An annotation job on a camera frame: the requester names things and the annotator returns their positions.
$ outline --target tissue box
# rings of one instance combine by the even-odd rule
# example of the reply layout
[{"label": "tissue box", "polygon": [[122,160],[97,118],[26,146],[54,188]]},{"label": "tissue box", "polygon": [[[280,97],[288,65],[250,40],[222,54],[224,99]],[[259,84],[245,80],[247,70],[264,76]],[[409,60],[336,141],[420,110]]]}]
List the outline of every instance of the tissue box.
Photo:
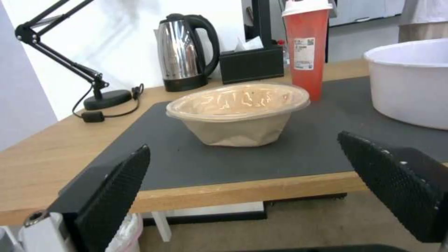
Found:
[{"label": "tissue box", "polygon": [[281,77],[283,48],[272,45],[249,51],[227,51],[220,55],[223,84]]}]

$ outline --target food container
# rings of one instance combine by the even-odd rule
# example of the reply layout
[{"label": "food container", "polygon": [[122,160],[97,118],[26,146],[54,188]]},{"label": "food container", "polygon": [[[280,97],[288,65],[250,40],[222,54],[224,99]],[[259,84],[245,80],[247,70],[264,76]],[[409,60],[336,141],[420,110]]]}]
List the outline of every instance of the food container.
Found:
[{"label": "food container", "polygon": [[364,57],[376,110],[403,122],[448,130],[448,39],[378,47]]},{"label": "food container", "polygon": [[300,87],[244,83],[200,91],[167,105],[204,144],[251,147],[278,139],[292,111],[310,104]]}]

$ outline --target stainless steel kettle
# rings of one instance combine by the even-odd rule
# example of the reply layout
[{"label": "stainless steel kettle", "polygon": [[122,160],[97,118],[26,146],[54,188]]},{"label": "stainless steel kettle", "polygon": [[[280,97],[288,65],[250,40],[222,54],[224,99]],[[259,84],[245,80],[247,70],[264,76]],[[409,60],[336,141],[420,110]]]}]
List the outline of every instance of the stainless steel kettle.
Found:
[{"label": "stainless steel kettle", "polygon": [[[196,29],[207,31],[213,57],[205,64],[204,50]],[[166,91],[185,91],[204,86],[218,65],[220,46],[213,25],[199,15],[171,14],[157,31],[160,68]]]}]

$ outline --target white cup lid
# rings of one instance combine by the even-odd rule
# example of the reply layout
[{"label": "white cup lid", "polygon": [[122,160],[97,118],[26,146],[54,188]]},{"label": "white cup lid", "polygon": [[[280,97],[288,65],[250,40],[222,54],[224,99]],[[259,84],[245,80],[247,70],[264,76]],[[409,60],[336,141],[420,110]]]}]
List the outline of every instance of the white cup lid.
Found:
[{"label": "white cup lid", "polygon": [[328,0],[288,0],[284,7],[282,17],[299,13],[332,9],[333,5]]}]

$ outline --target plastic cup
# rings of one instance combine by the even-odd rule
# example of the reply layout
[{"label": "plastic cup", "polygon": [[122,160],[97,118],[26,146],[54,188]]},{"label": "plastic cup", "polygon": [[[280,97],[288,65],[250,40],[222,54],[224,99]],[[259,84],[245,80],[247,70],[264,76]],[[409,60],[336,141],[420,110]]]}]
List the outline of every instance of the plastic cup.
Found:
[{"label": "plastic cup", "polygon": [[322,75],[327,39],[329,7],[328,2],[312,11],[299,8],[288,10],[288,2],[283,14],[288,37],[290,68],[293,85],[304,88],[312,101],[322,94]]}]

